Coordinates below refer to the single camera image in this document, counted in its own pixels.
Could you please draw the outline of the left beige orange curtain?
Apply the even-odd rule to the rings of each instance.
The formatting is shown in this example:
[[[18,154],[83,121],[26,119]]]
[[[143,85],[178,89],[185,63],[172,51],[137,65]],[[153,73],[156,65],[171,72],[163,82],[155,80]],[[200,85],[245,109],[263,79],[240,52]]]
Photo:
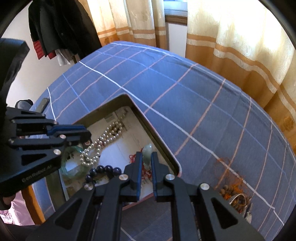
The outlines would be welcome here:
[[[128,41],[166,50],[164,1],[80,1],[90,15],[102,46]]]

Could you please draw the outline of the dark hanging clothes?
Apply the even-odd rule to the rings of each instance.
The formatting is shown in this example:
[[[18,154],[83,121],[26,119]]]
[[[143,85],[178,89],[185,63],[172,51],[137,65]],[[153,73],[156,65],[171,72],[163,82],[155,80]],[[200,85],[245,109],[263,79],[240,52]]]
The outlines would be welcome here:
[[[31,39],[38,59],[70,65],[102,47],[92,19],[79,1],[32,1]]]

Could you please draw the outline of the brown wooden bead mala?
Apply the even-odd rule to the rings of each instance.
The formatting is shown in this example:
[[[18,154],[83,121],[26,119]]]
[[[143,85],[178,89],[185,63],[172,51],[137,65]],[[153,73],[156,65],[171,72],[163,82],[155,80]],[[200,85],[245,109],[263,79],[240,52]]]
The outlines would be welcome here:
[[[244,214],[250,205],[250,197],[245,192],[244,183],[241,178],[226,183],[219,194],[239,213]]]

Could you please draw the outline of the rectangular metal tin tray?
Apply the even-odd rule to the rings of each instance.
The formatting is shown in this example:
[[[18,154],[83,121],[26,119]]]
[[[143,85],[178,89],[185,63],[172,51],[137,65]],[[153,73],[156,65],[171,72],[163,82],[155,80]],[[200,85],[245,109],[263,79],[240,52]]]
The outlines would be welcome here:
[[[76,124],[84,125],[91,132],[92,142],[99,137],[109,140],[100,153],[95,150],[90,152],[91,157],[98,156],[93,167],[109,165],[124,170],[134,160],[137,152],[143,153],[143,163],[147,165],[148,154],[156,152],[159,162],[167,165],[171,173],[180,176],[180,163],[139,107],[140,104],[128,94],[122,93],[76,120]],[[46,178],[55,209],[61,207],[82,187],[84,176],[91,169],[81,162],[78,152],[82,149],[84,147],[81,144],[71,148],[61,169]]]

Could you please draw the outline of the printed paper sheet in tray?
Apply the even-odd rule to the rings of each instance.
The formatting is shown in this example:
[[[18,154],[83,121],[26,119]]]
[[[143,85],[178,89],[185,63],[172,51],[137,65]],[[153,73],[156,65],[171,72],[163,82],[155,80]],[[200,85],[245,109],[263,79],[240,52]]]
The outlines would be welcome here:
[[[140,122],[139,115],[128,106],[120,108],[90,125],[88,130],[92,134],[92,140],[99,137],[109,138],[110,135],[106,132],[108,125],[115,122],[120,116],[124,117],[121,134],[116,138],[110,138],[107,146],[99,152],[94,150],[90,152],[89,157],[98,157],[92,162],[92,165],[87,165],[82,161],[83,147],[81,144],[68,147],[65,151],[59,174],[66,199],[72,197],[82,187],[85,175],[91,168],[110,165],[113,168],[124,170],[125,166],[135,160],[137,152],[143,152],[144,158],[149,153],[157,152],[161,164],[167,165],[170,172],[178,172],[179,166],[175,159],[169,154],[165,154],[165,151],[161,149],[159,139],[152,136],[148,126]]]

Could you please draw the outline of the window frame sill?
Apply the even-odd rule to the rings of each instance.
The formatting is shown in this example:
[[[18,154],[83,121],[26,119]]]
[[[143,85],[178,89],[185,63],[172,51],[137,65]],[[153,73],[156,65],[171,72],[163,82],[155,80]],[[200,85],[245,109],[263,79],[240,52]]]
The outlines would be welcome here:
[[[165,21],[186,26],[188,23],[187,1],[164,1]]]

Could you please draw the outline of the beige orange curtain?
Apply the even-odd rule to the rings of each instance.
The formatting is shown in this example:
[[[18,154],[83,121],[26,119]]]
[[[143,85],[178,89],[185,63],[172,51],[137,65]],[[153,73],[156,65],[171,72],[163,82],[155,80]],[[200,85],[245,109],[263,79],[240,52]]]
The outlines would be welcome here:
[[[102,46],[128,41],[166,50],[164,1],[80,1],[90,15]]]
[[[188,1],[186,57],[251,96],[295,142],[295,48],[259,1]]]

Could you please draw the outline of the right beige orange curtain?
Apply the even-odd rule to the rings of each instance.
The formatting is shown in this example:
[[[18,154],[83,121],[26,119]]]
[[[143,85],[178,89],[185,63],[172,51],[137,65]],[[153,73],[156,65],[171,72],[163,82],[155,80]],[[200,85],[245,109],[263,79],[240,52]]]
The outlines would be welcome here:
[[[251,96],[295,142],[295,48],[259,1],[188,1],[186,57]]]

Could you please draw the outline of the blue checked tablecloth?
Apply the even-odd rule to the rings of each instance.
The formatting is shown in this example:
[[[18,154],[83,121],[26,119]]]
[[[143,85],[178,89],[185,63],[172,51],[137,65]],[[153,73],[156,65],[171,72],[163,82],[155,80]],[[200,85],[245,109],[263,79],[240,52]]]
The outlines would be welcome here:
[[[128,94],[162,137],[191,184],[242,183],[252,225],[266,240],[295,208],[295,156],[271,117],[239,87],[168,51],[131,42],[108,44],[57,78],[42,97],[45,113],[74,123]]]

